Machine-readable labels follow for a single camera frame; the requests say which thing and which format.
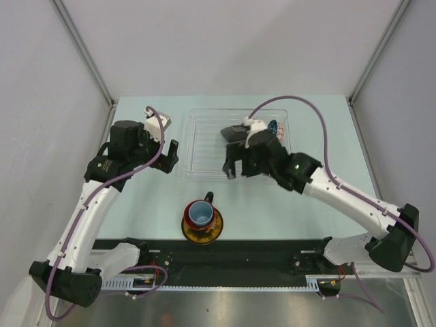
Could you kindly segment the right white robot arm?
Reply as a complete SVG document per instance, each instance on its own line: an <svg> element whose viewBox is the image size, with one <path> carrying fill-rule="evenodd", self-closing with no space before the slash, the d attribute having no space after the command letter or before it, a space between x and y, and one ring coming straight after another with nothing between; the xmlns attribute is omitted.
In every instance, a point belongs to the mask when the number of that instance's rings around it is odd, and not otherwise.
<svg viewBox="0 0 436 327"><path fill-rule="evenodd" d="M400 272L418 230L419 212L410 204L399 208L369 197L331 177L320 161L305 153L289 153L278 139L264 130L250 138L226 145L223 171L236 177L236 162L242 163L242 176L264 174L288 190L315 198L349 217L365 234L347 238L327 237L314 256L321 273L331 273L337 266L370 259L391 272Z"/></svg>

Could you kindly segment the black square floral plate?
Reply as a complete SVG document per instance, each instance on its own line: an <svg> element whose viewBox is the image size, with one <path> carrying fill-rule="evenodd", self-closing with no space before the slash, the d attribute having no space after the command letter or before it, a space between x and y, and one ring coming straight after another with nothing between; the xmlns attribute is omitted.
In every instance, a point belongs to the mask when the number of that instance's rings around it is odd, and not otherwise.
<svg viewBox="0 0 436 327"><path fill-rule="evenodd" d="M231 125L221 129L220 134L228 144L245 142L249 134L249 127L244 125Z"/></svg>

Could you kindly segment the white wire dish rack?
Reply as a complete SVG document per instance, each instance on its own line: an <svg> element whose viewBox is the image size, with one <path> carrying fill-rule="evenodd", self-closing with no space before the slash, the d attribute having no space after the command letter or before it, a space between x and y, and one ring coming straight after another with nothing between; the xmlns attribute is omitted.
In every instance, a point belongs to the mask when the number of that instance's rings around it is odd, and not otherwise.
<svg viewBox="0 0 436 327"><path fill-rule="evenodd" d="M197 181L227 181L222 170L229 144L245 143L243 121L252 113L242 108L194 108L184 123L184 171Z"/></svg>

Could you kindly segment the round yellow black saucer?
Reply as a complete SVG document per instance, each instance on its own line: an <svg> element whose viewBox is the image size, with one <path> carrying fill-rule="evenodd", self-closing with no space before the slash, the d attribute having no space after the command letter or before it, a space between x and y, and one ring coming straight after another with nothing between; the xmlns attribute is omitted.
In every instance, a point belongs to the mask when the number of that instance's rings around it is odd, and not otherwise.
<svg viewBox="0 0 436 327"><path fill-rule="evenodd" d="M223 217L221 213L215 209L212 222L205 227L197 227L189 219L185 213L181 221L181 230L184 237L195 245L209 245L215 242L223 231Z"/></svg>

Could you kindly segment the blue triangle pattern bowl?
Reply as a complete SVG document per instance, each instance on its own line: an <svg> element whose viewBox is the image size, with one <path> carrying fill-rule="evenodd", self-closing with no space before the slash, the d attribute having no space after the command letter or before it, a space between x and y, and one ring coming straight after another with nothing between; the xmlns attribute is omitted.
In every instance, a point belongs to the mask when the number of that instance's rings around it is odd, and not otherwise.
<svg viewBox="0 0 436 327"><path fill-rule="evenodd" d="M283 142L285 139L285 133L283 125L277 120L271 120L268 125L268 130L278 139L278 141Z"/></svg>

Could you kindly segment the light blue cup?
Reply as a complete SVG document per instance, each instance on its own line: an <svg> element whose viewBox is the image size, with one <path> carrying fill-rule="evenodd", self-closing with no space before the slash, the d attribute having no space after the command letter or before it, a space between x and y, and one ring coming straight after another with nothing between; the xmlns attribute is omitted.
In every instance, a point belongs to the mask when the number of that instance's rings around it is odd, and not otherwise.
<svg viewBox="0 0 436 327"><path fill-rule="evenodd" d="M203 228L209 225L214 217L214 208L210 202L198 200L188 209L188 218L195 227Z"/></svg>

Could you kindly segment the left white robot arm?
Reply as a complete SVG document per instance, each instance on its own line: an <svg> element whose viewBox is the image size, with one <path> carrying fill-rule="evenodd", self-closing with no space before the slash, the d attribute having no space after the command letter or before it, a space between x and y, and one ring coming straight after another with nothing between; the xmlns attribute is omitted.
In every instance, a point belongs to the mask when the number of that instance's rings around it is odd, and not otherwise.
<svg viewBox="0 0 436 327"><path fill-rule="evenodd" d="M147 167L168 174L178 162L176 140L167 154L162 153L161 137L170 124L169 116L158 113L143 123L117 121L110 128L109 141L87 166L79 201L64 233L48 257L29 268L46 297L88 307L103 283L128 268L141 273L150 266L146 242L134 238L122 240L96 262L91 261L91 250L127 180Z"/></svg>

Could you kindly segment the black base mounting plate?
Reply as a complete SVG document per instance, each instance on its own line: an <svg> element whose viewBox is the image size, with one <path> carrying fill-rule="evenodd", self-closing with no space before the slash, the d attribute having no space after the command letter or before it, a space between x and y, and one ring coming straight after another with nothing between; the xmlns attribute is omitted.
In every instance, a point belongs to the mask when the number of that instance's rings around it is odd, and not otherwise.
<svg viewBox="0 0 436 327"><path fill-rule="evenodd" d="M136 264L141 273L154 273L156 264L174 287L294 287L309 275L321 278L352 275L320 253L324 241L216 240L199 246L187 240L147 240Z"/></svg>

